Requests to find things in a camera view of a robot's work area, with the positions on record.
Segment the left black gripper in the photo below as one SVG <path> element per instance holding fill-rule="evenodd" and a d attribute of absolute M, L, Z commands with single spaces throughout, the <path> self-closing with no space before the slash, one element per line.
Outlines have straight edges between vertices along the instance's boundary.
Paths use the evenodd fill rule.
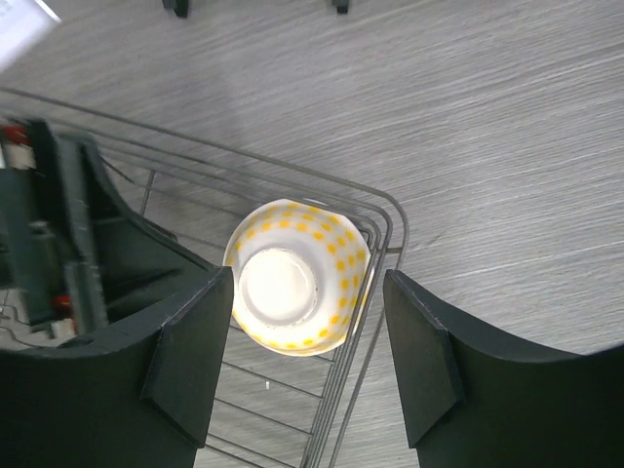
<path fill-rule="evenodd" d="M 37 332 L 106 328 L 215 269 L 126 203 L 92 137 L 41 119 L 1 126 L 1 250 Z"/>

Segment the yellow dotted bowl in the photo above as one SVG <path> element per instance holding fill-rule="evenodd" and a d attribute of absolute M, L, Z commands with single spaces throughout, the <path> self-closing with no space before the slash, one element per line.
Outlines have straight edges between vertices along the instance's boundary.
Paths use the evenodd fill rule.
<path fill-rule="evenodd" d="M 345 215 L 279 199 L 245 217 L 223 254 L 234 278 L 232 315 L 260 346 L 318 356 L 347 340 L 371 284 L 371 250 Z"/>

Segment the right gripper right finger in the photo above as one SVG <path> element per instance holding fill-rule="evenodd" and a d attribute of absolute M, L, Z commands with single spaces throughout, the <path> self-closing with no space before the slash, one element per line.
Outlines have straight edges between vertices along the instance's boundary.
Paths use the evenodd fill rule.
<path fill-rule="evenodd" d="M 619 467 L 623 349 L 587 355 L 499 329 L 401 271 L 384 310 L 408 444 L 422 467 Z"/>

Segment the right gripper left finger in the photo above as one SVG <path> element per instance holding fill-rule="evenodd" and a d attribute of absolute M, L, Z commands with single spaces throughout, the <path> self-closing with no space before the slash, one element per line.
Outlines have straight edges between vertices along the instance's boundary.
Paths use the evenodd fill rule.
<path fill-rule="evenodd" d="M 190 467 L 206 442 L 233 303 L 218 268 L 107 328 L 1 353 L 5 467 Z"/>

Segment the black wire dish rack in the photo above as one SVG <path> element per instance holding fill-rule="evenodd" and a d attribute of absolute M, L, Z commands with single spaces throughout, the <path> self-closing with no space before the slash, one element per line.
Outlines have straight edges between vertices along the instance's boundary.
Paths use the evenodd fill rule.
<path fill-rule="evenodd" d="M 1 112 L 91 134 L 122 195 L 214 263 L 222 259 L 239 222 L 281 198 L 326 205 L 352 220 L 370 248 L 365 279 L 372 287 L 388 261 L 403 260 L 408 246 L 402 206 L 358 182 L 7 87 L 1 91 Z M 364 331 L 379 332 L 383 321 L 371 293 L 359 293 L 356 303 L 364 316 L 352 336 L 313 357 L 273 353 L 241 326 L 231 326 L 201 464 L 334 465 L 376 344 L 376 337 Z"/>

